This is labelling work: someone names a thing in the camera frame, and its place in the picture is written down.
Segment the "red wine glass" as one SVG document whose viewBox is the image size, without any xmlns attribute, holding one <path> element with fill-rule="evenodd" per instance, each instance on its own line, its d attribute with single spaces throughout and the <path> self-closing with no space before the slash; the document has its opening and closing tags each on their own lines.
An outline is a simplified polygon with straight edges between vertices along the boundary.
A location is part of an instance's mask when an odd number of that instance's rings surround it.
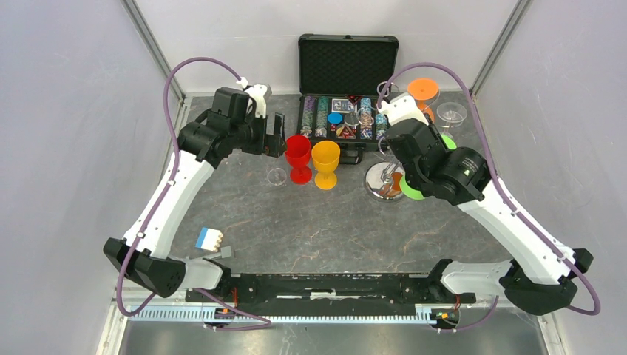
<svg viewBox="0 0 627 355">
<path fill-rule="evenodd" d="M 285 158 L 291 167 L 290 179 L 295 184 L 306 184 L 312 178 L 308 164 L 311 159 L 311 142 L 304 135 L 292 135 L 287 141 Z"/>
</svg>

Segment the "clear wine glass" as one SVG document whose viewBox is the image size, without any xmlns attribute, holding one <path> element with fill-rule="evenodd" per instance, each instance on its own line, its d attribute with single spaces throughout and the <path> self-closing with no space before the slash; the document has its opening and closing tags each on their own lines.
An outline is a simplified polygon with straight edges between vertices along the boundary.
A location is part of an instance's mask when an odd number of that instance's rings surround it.
<svg viewBox="0 0 627 355">
<path fill-rule="evenodd" d="M 452 130 L 462 125 L 467 118 L 467 109 L 456 102 L 445 102 L 436 109 L 438 130 L 441 135 L 453 139 Z"/>
<path fill-rule="evenodd" d="M 283 186 L 286 184 L 288 174 L 285 170 L 285 159 L 283 157 L 277 158 L 268 164 L 268 171 L 266 179 L 272 186 Z"/>
</svg>

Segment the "yellow wine glass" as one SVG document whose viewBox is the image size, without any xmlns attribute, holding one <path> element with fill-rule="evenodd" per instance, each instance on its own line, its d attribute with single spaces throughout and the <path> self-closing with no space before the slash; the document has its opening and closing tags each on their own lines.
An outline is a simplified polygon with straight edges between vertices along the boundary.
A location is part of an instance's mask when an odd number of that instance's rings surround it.
<svg viewBox="0 0 627 355">
<path fill-rule="evenodd" d="M 340 148 L 333 141 L 320 141 L 311 150 L 311 158 L 316 170 L 314 183 L 319 189 L 331 190 L 337 184 L 335 170 L 339 165 Z"/>
</svg>

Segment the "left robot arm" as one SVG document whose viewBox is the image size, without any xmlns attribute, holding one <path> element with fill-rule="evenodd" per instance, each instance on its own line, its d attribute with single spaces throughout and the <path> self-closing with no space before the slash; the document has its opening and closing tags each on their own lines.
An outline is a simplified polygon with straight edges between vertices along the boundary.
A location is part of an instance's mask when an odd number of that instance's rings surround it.
<svg viewBox="0 0 627 355">
<path fill-rule="evenodd" d="M 285 150 L 284 116 L 275 115 L 267 132 L 267 100 L 271 88 L 219 88 L 210 108 L 179 132 L 173 154 L 157 190 L 140 217 L 122 238 L 109 238 L 103 248 L 123 277 L 167 298 L 181 288 L 203 288 L 214 301 L 226 300 L 232 281 L 223 267 L 199 258 L 170 255 L 176 231 L 200 188 L 235 149 L 278 158 Z"/>
</svg>

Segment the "green wine glass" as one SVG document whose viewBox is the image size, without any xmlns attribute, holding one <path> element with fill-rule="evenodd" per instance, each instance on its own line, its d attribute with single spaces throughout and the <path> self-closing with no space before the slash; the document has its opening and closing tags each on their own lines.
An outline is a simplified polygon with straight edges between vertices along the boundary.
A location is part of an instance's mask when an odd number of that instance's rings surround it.
<svg viewBox="0 0 627 355">
<path fill-rule="evenodd" d="M 444 145 L 450 149 L 450 150 L 454 150 L 457 148 L 457 144 L 455 143 L 455 141 L 451 138 L 450 135 L 448 134 L 441 134 L 441 138 L 444 141 Z M 399 182 L 399 187 L 401 189 L 401 192 L 407 196 L 408 198 L 412 199 L 412 200 L 424 200 L 426 197 L 422 194 L 421 191 L 419 191 L 418 189 L 414 189 L 412 187 L 410 187 L 409 183 L 407 182 L 407 175 L 403 174 L 400 182 Z"/>
</svg>

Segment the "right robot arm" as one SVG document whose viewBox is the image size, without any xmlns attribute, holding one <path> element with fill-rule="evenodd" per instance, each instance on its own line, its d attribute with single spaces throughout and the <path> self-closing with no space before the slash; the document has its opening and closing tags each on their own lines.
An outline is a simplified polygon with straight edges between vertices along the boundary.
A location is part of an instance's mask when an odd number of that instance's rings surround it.
<svg viewBox="0 0 627 355">
<path fill-rule="evenodd" d="M 442 261 L 427 293 L 437 302 L 454 294 L 504 297 L 519 309 L 544 315 L 574 309 L 581 279 L 592 264 L 584 248 L 565 246 L 531 217 L 492 177 L 474 149 L 448 149 L 437 130 L 415 118 L 393 124 L 385 139 L 402 164 L 407 185 L 425 197 L 445 200 L 478 221 L 511 255 L 499 263 Z"/>
</svg>

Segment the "orange wine glass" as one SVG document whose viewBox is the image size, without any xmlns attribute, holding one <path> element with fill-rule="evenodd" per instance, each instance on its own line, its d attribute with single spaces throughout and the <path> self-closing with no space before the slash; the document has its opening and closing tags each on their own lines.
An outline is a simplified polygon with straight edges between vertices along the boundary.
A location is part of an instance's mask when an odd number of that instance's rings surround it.
<svg viewBox="0 0 627 355">
<path fill-rule="evenodd" d="M 440 90 L 438 84 L 429 78 L 417 78 L 407 85 L 407 92 L 415 99 L 418 109 L 430 123 L 435 121 L 433 107 L 437 104 Z"/>
</svg>

